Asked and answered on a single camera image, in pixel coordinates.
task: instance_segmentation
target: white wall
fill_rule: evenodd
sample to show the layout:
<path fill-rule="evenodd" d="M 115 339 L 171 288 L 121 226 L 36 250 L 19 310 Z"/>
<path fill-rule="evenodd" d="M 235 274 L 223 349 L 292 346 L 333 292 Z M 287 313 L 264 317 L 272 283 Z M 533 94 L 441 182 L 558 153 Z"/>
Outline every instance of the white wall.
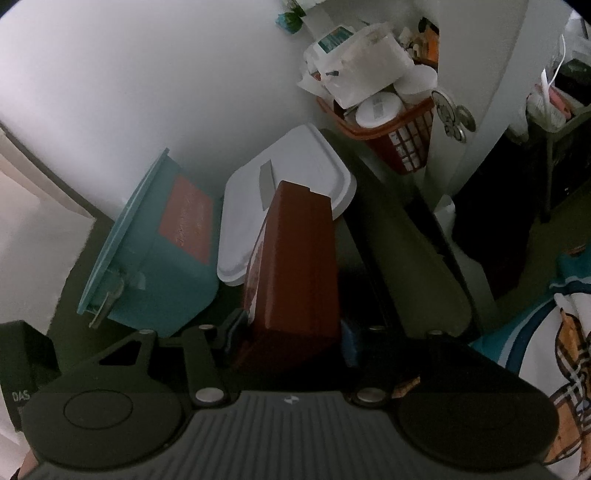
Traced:
<path fill-rule="evenodd" d="M 305 31 L 280 0 L 21 0 L 0 20 L 0 120 L 111 217 L 165 148 L 221 194 L 296 125 Z"/>

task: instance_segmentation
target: door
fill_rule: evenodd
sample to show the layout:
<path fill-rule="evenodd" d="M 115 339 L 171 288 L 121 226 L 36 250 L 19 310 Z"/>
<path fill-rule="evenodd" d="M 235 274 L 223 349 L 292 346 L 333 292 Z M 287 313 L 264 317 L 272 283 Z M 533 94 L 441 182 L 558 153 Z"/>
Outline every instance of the door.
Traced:
<path fill-rule="evenodd" d="M 462 188 L 499 140 L 557 51 L 571 11 L 563 0 L 440 0 L 439 89 L 468 109 L 476 129 L 464 129 L 460 143 L 434 122 L 421 186 L 432 209 Z"/>

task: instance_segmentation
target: teal fabric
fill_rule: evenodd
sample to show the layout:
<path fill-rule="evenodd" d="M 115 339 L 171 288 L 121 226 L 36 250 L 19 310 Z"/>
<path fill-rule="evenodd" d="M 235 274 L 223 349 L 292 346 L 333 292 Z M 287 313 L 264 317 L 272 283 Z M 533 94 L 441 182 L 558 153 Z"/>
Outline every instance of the teal fabric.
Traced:
<path fill-rule="evenodd" d="M 527 345 L 536 328 L 556 307 L 556 293 L 569 295 L 591 293 L 591 244 L 577 257 L 561 254 L 557 258 L 559 278 L 553 280 L 548 292 L 534 306 L 517 316 L 503 328 L 471 344 L 474 350 L 502 367 L 519 373 Z"/>

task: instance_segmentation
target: circular pad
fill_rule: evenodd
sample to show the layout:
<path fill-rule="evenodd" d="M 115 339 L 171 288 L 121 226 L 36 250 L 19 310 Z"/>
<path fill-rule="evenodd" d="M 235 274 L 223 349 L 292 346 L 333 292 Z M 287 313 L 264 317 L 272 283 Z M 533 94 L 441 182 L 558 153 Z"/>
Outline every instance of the circular pad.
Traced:
<path fill-rule="evenodd" d="M 23 431 L 36 455 L 72 469 L 109 470 L 164 448 L 183 419 L 177 396 L 134 367 L 64 375 L 31 397 Z"/>

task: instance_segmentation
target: white container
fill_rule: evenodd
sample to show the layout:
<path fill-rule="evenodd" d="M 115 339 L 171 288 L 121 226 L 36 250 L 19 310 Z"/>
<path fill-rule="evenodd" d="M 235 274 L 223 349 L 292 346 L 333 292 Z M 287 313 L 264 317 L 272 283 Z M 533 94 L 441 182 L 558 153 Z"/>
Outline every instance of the white container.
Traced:
<path fill-rule="evenodd" d="M 333 218 L 349 206 L 357 186 L 342 160 L 311 124 L 289 131 L 236 170 L 226 183 L 217 259 L 217 276 L 225 284 L 244 282 L 248 260 L 281 180 L 330 197 Z"/>
<path fill-rule="evenodd" d="M 396 118 L 403 110 L 404 105 L 398 95 L 378 92 L 357 107 L 355 120 L 360 127 L 377 128 Z"/>
<path fill-rule="evenodd" d="M 437 87 L 437 72 L 427 65 L 415 65 L 394 82 L 394 89 L 407 105 L 418 105 Z"/>

